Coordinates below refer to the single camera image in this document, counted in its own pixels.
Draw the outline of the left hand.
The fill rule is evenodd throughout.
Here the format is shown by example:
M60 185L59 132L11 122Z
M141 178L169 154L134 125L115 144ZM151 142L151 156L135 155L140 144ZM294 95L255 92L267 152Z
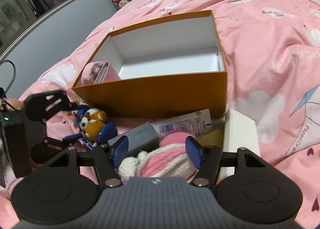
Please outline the left hand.
M4 98L3 104L10 110L21 110L24 108L24 103L15 98Z

